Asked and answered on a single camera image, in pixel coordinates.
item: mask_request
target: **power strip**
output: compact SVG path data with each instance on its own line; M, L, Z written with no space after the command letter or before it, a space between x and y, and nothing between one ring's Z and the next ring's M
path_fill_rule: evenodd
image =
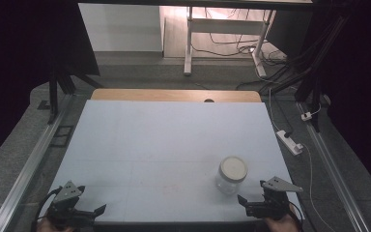
M296 156L298 154L302 153L302 144L295 143L294 140L292 140L291 137L285 137L285 130L280 130L276 133L278 135L278 138L285 144L285 146L289 149L289 151L292 153L292 155Z

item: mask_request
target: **gray floor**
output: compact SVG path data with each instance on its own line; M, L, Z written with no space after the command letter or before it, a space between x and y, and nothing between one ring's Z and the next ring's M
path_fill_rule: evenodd
M241 82L256 79L251 60L194 60L192 76L185 77L182 59L163 59L155 55L129 53L97 53L97 57L101 77L96 77L96 80L107 88L234 90ZM267 72L272 73L276 69L277 67L267 67ZM61 123L65 129L76 126L81 110L94 90L79 79L74 78L74 82L78 90L72 97L71 108L66 118ZM259 90L263 85L264 82L258 81L241 89ZM304 230L313 231L311 226L313 224L318 231L331 231L312 206L309 190L312 164L312 200L320 216L334 231L355 231L309 136L306 124L300 119L293 93L293 89L281 92L276 98L271 99L271 107L275 124L287 131L290 128L288 119L295 129L293 139L305 144L309 149L309 153L305 149L302 155L293 157L282 144L279 144L293 181L304 188L304 192L300 194L302 208L306 211L307 218ZM263 96L262 99L269 106L268 97ZM38 110L38 106L41 101L47 100L48 85L37 87L31 93L29 108L0 149L0 207L46 127L48 111ZM328 105L324 103L320 114L322 136L371 228L371 177L330 123L326 113L327 107ZM65 137L52 139L52 146L47 149L40 168L22 198L22 203L17 208L7 231L29 230L30 221L38 209L38 202L49 192L51 182L66 152L66 148L62 147L65 142L68 142Z

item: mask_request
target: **white table surface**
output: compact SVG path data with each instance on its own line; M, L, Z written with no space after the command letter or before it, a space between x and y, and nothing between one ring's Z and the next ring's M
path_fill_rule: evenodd
M263 103L87 101L51 189L86 186L75 208L107 204L97 223L251 221L214 184L228 156L248 165L249 201L260 180L291 182Z

